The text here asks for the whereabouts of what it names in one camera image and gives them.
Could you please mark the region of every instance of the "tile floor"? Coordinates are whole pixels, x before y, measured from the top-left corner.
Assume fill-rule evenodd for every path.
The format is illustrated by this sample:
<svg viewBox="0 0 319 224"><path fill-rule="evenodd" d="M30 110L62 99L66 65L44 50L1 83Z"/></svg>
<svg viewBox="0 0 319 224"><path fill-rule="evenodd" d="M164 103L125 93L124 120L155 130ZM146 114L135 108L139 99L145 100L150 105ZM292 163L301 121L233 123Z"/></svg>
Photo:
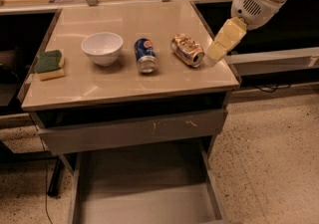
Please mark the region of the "tile floor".
<svg viewBox="0 0 319 224"><path fill-rule="evenodd" d="M236 92L210 163L226 216L244 224L319 223L319 84ZM0 135L15 152L41 150L33 125L0 118ZM0 165L0 223L66 223L71 175L46 197L54 162Z"/></svg>

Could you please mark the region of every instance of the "white bowl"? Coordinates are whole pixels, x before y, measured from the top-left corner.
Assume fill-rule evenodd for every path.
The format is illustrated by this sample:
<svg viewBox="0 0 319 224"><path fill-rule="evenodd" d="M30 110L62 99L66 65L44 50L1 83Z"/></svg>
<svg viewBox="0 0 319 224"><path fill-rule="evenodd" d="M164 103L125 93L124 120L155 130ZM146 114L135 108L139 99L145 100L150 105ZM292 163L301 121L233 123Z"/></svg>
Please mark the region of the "white bowl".
<svg viewBox="0 0 319 224"><path fill-rule="evenodd" d="M122 45L123 39L119 35L102 32L85 38L81 48L95 64L109 66L119 58Z"/></svg>

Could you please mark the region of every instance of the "cable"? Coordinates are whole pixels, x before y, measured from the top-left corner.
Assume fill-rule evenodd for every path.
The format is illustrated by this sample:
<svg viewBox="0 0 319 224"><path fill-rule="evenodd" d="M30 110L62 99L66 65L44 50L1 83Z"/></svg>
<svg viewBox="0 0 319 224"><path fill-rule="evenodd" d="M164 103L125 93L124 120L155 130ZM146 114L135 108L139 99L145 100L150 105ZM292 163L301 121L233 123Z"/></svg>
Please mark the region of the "cable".
<svg viewBox="0 0 319 224"><path fill-rule="evenodd" d="M36 123L33 121L32 117L29 116L32 124L35 126L36 130L38 131L38 127L36 126ZM43 143L43 140L40 138L40 142L42 144L42 148L43 148L43 152L47 152L46 151L46 148L44 146L44 143ZM47 214L47 217L48 217L48 220L50 221L51 224L53 224L51 218L50 218L50 215L49 215L49 212L48 212L48 194L47 194L47 190L48 190L48 158L46 158L46 181L45 181L45 211L46 211L46 214Z"/></svg>
<svg viewBox="0 0 319 224"><path fill-rule="evenodd" d="M263 85L263 86L254 86L255 88L261 90L262 92L265 92L265 93L274 93L276 92L278 89L286 89L286 88L290 88L291 85L288 84L288 85L281 85L281 84L276 84L274 86L270 86L270 85Z"/></svg>
<svg viewBox="0 0 319 224"><path fill-rule="evenodd" d="M41 144L42 144L42 148L43 148L43 152L46 152L44 143L42 141L42 139L40 138ZM49 212L48 212L48 194L47 194L47 190L48 190L48 159L46 159L46 185L45 185L45 194L46 194L46 198L45 198L45 209L46 209L46 214L48 217L48 220L50 221L51 224L53 224Z"/></svg>

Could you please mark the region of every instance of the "tabletop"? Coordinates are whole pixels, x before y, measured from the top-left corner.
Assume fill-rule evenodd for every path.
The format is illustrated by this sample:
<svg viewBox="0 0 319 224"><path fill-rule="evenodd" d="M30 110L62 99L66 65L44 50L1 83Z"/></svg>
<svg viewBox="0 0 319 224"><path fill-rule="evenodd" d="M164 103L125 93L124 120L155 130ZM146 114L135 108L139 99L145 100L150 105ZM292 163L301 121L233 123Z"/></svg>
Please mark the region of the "tabletop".
<svg viewBox="0 0 319 224"><path fill-rule="evenodd" d="M81 50L82 41L99 32L123 37L120 58L109 67L93 64ZM214 67L183 63L170 49L176 34L186 33L205 50L212 39L189 1L140 2L95 7L66 7L59 17L46 50L60 50L65 57L63 78L40 81L34 75L22 108L26 112L169 96L211 93L239 86L222 60ZM153 42L158 69L139 73L134 43Z"/></svg>

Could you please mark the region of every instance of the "soda can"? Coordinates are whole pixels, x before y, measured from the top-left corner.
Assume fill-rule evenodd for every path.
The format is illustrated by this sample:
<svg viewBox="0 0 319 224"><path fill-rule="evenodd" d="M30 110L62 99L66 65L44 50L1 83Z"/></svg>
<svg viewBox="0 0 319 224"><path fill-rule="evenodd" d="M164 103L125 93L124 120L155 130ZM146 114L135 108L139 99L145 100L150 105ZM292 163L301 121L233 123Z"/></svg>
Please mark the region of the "soda can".
<svg viewBox="0 0 319 224"><path fill-rule="evenodd" d="M149 39L138 39L134 44L138 69L141 73L149 74L157 69L157 56L153 50L153 44Z"/></svg>
<svg viewBox="0 0 319 224"><path fill-rule="evenodd" d="M195 68L201 64L205 55L201 45L186 34L174 36L170 47L183 62Z"/></svg>

